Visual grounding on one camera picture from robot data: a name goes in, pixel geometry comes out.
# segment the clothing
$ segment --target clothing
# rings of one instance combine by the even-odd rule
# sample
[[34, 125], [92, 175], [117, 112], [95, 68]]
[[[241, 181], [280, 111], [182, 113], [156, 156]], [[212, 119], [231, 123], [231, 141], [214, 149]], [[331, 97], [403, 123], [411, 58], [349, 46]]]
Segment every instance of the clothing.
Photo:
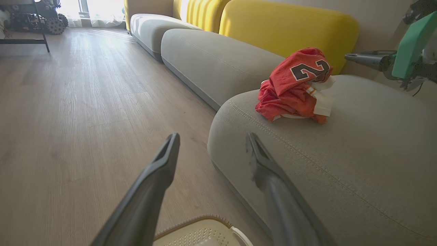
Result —
[[334, 84], [332, 70], [318, 48], [296, 51], [273, 70], [269, 80], [261, 83], [256, 111], [269, 121], [287, 117], [325, 123], [333, 100], [320, 90]]

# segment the gray sofa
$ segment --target gray sofa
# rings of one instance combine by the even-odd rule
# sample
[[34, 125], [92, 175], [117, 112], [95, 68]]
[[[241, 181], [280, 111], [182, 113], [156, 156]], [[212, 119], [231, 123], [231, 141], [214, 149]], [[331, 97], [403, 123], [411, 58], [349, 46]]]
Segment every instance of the gray sofa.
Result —
[[156, 33], [162, 42], [150, 39], [159, 46], [151, 54], [218, 110], [211, 160], [267, 232], [264, 196], [250, 180], [244, 149], [248, 132], [260, 137], [339, 245], [437, 245], [437, 114], [426, 105], [338, 75], [326, 91], [335, 98], [326, 124], [268, 122], [254, 109], [257, 89], [283, 57], [191, 28]]
[[229, 99], [211, 126], [212, 163], [266, 231], [264, 195], [245, 151], [256, 133], [339, 245], [437, 245], [436, 113], [409, 95], [350, 75], [324, 91], [328, 122], [255, 111], [258, 90]]
[[135, 14], [131, 17], [131, 35], [155, 59], [162, 61], [161, 41], [171, 29], [202, 30], [200, 27], [159, 14]]

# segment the white fabric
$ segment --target white fabric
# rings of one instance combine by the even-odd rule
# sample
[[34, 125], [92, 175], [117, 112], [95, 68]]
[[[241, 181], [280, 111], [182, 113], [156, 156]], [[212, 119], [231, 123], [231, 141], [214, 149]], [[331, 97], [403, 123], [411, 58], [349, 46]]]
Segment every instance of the white fabric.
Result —
[[332, 104], [334, 103], [334, 99], [320, 91], [331, 88], [334, 83], [335, 79], [333, 77], [329, 77], [323, 83], [311, 83], [311, 87], [307, 90], [307, 93], [316, 99], [316, 105], [314, 106], [313, 111], [314, 114], [327, 117], [331, 116], [331, 108]]
[[62, 0], [61, 7], [56, 11], [67, 17], [69, 27], [82, 27], [82, 21], [79, 16], [80, 9], [77, 0]]
[[113, 27], [123, 23], [123, 0], [87, 0], [91, 26]]
[[280, 118], [290, 118], [290, 119], [308, 119], [302, 116], [297, 116], [297, 115], [291, 115], [291, 114], [281, 114], [281, 115], [276, 115], [275, 117], [273, 117], [273, 120], [277, 120]]

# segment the wall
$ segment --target wall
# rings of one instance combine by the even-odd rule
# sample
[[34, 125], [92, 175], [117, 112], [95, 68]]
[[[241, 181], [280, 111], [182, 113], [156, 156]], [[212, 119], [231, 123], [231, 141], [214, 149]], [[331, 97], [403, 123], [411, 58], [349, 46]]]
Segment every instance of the wall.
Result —
[[[288, 4], [319, 7], [344, 12], [360, 24], [360, 37], [355, 51], [393, 49], [393, 37], [413, 0], [272, 0]], [[374, 78], [377, 71], [347, 63], [343, 74]]]
[[[271, 0], [341, 11], [353, 16], [360, 24], [360, 37], [355, 52], [362, 50], [396, 50], [408, 26], [402, 22], [413, 0]], [[397, 90], [399, 84], [388, 80], [382, 73], [348, 62], [343, 74], [354, 74], [383, 83]], [[417, 91], [405, 92], [413, 95]], [[437, 108], [437, 84], [427, 81], [415, 96], [433, 108]]]

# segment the sunlight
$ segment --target sunlight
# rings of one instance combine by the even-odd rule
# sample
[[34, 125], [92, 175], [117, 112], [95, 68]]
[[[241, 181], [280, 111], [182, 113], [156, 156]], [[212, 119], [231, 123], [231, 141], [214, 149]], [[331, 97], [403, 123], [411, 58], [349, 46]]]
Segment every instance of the sunlight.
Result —
[[121, 9], [124, 7], [123, 0], [87, 0], [88, 10], [90, 15], [98, 14], [112, 20], [112, 16], [121, 16]]
[[179, 4], [177, 6], [177, 10], [179, 10], [180, 19], [188, 22], [188, 4], [190, 0], [178, 0]]
[[130, 36], [129, 34], [124, 34], [124, 33], [114, 32], [114, 31], [108, 31], [107, 29], [101, 29], [100, 31], [101, 32], [106, 32], [107, 34], [116, 35], [116, 36], [119, 36], [119, 37], [126, 37], [126, 38], [129, 38], [129, 39], [133, 39], [133, 37]]
[[79, 16], [80, 8], [77, 0], [63, 0], [58, 13], [65, 15]]

